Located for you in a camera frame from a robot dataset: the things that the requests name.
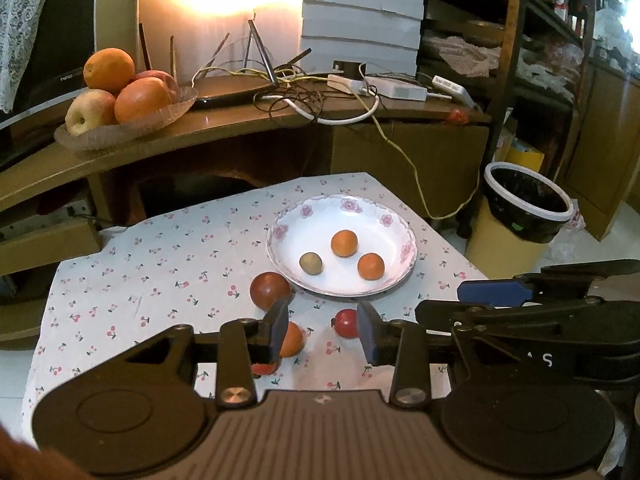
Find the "red fruit under finger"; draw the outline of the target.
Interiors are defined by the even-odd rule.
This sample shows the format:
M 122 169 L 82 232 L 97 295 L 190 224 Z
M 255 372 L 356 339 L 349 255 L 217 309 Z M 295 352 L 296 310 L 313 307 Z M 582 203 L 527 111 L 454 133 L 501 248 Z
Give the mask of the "red fruit under finger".
M 274 374 L 278 370 L 280 363 L 280 360 L 268 364 L 255 363 L 250 369 L 255 377 L 268 376 Z

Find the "small orange fruit on cloth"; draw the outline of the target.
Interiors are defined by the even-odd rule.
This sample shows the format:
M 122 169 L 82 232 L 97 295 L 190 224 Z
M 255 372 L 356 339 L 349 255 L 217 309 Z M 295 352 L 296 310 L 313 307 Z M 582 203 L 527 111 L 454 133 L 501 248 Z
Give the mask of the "small orange fruit on cloth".
M 288 329 L 282 342 L 279 356 L 290 358 L 297 356 L 305 347 L 305 333 L 294 322 L 288 322 Z

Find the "dark red plum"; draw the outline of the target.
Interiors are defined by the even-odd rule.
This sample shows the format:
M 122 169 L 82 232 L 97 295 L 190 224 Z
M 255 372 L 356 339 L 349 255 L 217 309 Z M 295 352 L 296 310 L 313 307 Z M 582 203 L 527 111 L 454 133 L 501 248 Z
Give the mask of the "dark red plum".
M 263 311 L 268 311 L 276 301 L 291 294 L 292 289 L 288 281 L 276 272 L 258 274 L 250 283 L 250 299 Z

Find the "orange tangerine on plate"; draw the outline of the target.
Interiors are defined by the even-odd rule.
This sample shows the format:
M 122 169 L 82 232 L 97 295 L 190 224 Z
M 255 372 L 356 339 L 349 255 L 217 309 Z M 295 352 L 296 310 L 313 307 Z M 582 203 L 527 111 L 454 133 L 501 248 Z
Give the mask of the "orange tangerine on plate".
M 385 262 L 375 252 L 362 255 L 357 264 L 358 274 L 367 281 L 377 281 L 385 273 Z
M 358 250 L 358 237 L 351 230 L 341 230 L 332 236 L 331 249 L 340 258 L 349 258 Z

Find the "white floral plate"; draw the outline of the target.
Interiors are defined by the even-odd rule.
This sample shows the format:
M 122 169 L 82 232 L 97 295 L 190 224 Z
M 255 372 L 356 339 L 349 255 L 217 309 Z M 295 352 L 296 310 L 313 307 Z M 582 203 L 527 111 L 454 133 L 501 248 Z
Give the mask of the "white floral plate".
M 368 198 L 320 195 L 277 215 L 267 231 L 268 256 L 308 292 L 360 298 L 408 278 L 418 243 L 408 221 Z

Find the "yellow trash bin black liner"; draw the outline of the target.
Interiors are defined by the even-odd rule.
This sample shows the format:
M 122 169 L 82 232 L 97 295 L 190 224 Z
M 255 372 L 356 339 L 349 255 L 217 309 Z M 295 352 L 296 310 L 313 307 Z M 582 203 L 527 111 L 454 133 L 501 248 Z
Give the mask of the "yellow trash bin black liner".
M 575 205 L 559 185 L 512 162 L 487 165 L 483 190 L 465 257 L 486 278 L 532 270 L 574 217 Z

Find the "glass fruit bowl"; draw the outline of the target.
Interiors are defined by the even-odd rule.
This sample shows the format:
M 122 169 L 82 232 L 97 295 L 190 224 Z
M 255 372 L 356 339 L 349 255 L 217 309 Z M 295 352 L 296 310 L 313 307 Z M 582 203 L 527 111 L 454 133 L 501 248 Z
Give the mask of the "glass fruit bowl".
M 66 125 L 55 129 L 54 138 L 58 144 L 74 152 L 91 152 L 114 148 L 130 141 L 162 130 L 181 118 L 198 97 L 198 90 L 191 86 L 181 87 L 175 104 L 163 107 L 133 122 L 119 125 L 99 126 L 80 136 L 72 136 Z

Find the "wooden desk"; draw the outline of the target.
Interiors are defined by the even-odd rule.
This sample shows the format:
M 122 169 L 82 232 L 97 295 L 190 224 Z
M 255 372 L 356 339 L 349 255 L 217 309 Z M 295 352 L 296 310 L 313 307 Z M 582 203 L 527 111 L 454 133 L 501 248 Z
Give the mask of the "wooden desk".
M 467 110 L 464 126 L 445 119 Z M 373 122 L 308 124 L 290 110 L 253 105 L 194 110 L 140 140 L 99 152 L 51 144 L 1 174 L 1 209 L 56 188 L 88 186 L 101 222 L 134 223 L 149 211 L 137 184 L 162 174 L 235 178 L 255 188 L 303 176 L 364 171 L 421 216 L 446 216 L 468 199 L 489 136 L 489 116 L 457 104 L 385 100 Z

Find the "black router with antennas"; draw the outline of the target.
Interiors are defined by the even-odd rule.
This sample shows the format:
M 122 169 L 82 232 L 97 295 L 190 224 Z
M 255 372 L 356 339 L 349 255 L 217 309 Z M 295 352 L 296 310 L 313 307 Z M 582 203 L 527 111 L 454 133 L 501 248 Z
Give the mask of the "black router with antennas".
M 288 62 L 274 66 L 268 49 L 262 41 L 262 36 L 259 35 L 254 18 L 247 21 L 247 26 L 248 36 L 241 68 L 230 70 L 226 66 L 214 65 L 217 54 L 227 43 L 227 39 L 224 39 L 212 58 L 192 76 L 191 87 L 198 92 L 194 108 L 208 110 L 214 107 L 235 106 L 252 102 L 256 96 L 265 96 L 269 91 L 279 88 L 280 84 L 284 83 L 285 72 L 294 70 L 297 62 L 311 54 L 311 48 L 307 48 Z M 251 47 L 257 49 L 259 65 L 262 68 L 248 67 L 248 55 Z

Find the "large orange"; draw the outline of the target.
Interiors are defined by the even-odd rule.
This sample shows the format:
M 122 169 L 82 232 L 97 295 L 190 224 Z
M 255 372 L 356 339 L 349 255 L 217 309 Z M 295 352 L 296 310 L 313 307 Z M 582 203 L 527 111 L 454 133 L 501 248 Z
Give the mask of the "large orange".
M 88 58 L 82 74 L 88 88 L 117 94 L 134 79 L 136 66 L 126 51 L 105 48 Z
M 168 85 L 160 78 L 145 77 L 130 82 L 116 98 L 114 114 L 119 124 L 134 122 L 172 103 Z

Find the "red apple in bowl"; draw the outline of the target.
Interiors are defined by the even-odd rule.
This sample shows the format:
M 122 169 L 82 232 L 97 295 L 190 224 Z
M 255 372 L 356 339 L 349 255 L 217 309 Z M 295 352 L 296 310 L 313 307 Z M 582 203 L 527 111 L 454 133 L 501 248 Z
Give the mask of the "red apple in bowl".
M 177 103 L 179 101 L 180 88 L 177 81 L 173 76 L 171 76 L 171 74 L 168 74 L 163 70 L 144 70 L 143 72 L 137 73 L 137 75 L 134 76 L 134 80 L 150 77 L 158 78 L 166 84 L 171 96 L 171 102 Z

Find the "yellow apple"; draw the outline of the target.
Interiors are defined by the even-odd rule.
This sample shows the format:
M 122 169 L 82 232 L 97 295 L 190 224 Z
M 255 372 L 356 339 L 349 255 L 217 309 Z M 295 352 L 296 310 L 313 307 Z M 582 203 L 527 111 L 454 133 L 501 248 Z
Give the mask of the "yellow apple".
M 66 130 L 71 136 L 82 134 L 98 127 L 114 125 L 116 98 L 111 92 L 88 89 L 75 98 L 65 116 Z

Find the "large orange top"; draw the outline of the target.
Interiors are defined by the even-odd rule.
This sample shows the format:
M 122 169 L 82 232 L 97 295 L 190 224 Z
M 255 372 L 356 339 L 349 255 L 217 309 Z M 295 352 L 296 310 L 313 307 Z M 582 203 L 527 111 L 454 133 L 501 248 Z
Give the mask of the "large orange top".
M 105 48 L 88 58 L 82 74 L 88 88 L 117 94 L 134 79 L 136 66 L 126 51 Z

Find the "wooden shelf unit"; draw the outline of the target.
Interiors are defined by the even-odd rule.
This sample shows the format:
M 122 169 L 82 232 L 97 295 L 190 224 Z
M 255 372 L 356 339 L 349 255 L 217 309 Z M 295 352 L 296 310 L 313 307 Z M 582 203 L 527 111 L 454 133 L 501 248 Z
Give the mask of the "wooden shelf unit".
M 460 84 L 500 131 L 541 154 L 588 232 L 611 231 L 639 172 L 639 78 L 607 20 L 614 0 L 424 0 L 420 73 Z

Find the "white lace cloth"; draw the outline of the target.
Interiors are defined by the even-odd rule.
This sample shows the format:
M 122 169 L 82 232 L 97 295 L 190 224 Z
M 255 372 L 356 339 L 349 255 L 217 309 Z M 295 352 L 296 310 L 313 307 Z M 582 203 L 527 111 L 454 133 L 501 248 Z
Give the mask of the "white lace cloth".
M 1 111 L 14 107 L 46 0 L 1 0 Z

